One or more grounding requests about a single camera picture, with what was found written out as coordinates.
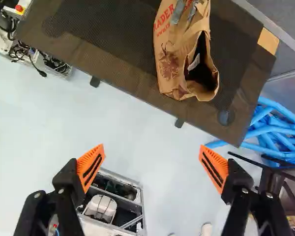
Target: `light gray floor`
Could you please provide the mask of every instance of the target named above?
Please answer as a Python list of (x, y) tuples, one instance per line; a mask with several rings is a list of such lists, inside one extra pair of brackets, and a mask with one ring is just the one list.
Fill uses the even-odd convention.
[[(198, 161), (213, 136), (90, 76), (41, 77), (33, 68), (0, 57), (0, 236), (12, 235), (28, 194), (52, 190), (51, 180), (70, 159), (103, 143), (104, 167), (140, 181), (149, 236), (197, 236), (207, 221), (214, 235), (228, 207)], [(256, 153), (234, 147), (250, 158)], [(261, 170), (244, 168), (256, 179)]]

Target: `red emergency stop button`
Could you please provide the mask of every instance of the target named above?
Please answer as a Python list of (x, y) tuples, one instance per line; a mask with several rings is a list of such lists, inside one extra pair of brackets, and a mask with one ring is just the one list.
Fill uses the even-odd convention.
[(22, 12), (24, 9), (21, 5), (16, 5), (15, 10), (17, 10), (18, 12)]

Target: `shoe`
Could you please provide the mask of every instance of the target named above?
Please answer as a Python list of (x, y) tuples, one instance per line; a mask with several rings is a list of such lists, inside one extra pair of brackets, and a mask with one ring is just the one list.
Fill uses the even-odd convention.
[(205, 223), (201, 227), (200, 236), (211, 236), (212, 235), (213, 226), (211, 223)]

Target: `brown paper bag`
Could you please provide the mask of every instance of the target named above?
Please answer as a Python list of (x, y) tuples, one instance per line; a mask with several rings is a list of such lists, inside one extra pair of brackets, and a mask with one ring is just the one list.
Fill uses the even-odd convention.
[(176, 100), (210, 101), (219, 73), (210, 55), (210, 0), (162, 0), (153, 40), (160, 92)]

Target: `dark mesh tabletop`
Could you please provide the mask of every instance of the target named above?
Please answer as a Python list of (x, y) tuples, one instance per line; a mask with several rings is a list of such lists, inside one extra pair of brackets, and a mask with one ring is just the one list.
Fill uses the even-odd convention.
[(211, 1), (211, 54), (221, 85), (210, 102), (159, 93), (153, 22), (160, 0), (33, 0), (17, 37), (239, 146), (275, 57), (257, 43), (260, 22), (229, 0)]

